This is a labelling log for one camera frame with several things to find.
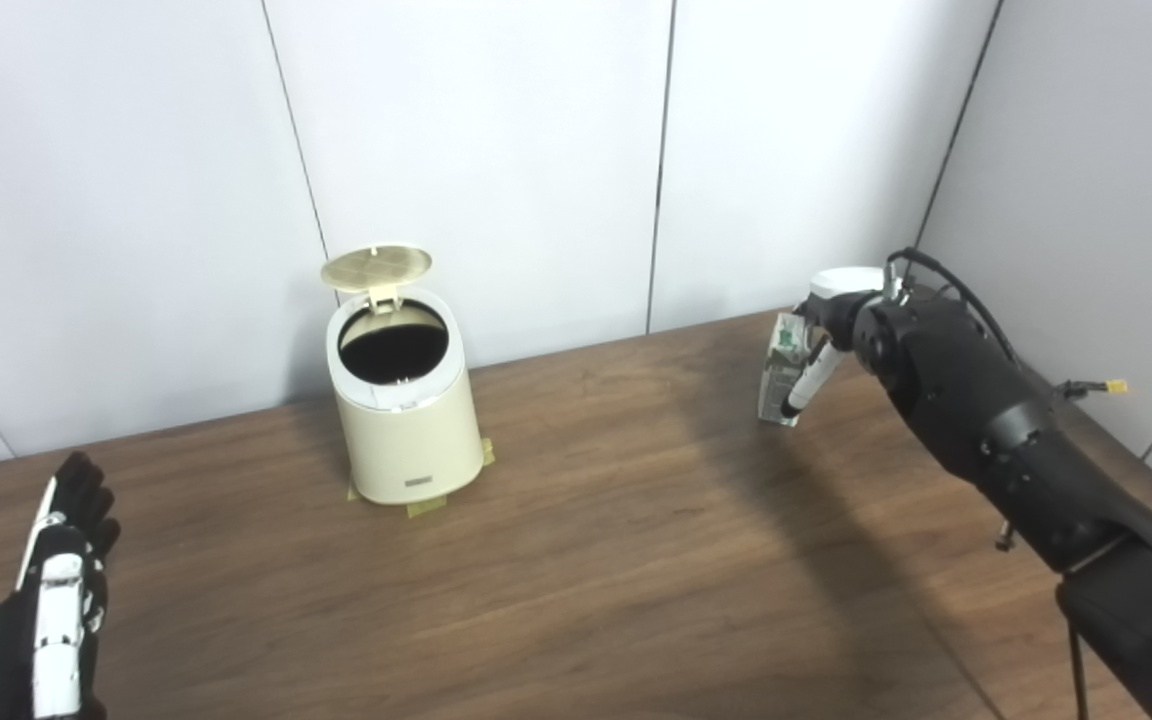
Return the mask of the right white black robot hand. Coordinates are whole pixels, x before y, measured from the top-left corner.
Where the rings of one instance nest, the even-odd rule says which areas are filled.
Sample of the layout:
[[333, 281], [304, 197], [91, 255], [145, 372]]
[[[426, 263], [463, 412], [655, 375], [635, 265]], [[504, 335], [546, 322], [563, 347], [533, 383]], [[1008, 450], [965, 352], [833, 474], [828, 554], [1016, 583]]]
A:
[[897, 306], [888, 270], [841, 266], [813, 275], [806, 300], [794, 311], [803, 325], [806, 356], [782, 401], [788, 424], [797, 424], [846, 354], [852, 354], [884, 388], [896, 386], [900, 361], [893, 314]]

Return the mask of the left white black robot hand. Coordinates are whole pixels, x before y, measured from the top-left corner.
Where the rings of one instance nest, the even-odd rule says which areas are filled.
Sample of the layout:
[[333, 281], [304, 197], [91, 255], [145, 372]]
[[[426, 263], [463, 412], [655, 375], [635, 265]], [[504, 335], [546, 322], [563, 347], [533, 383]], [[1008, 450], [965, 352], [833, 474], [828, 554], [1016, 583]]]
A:
[[106, 561], [122, 525], [103, 469], [73, 450], [51, 475], [0, 601], [0, 719], [105, 719], [96, 696]]

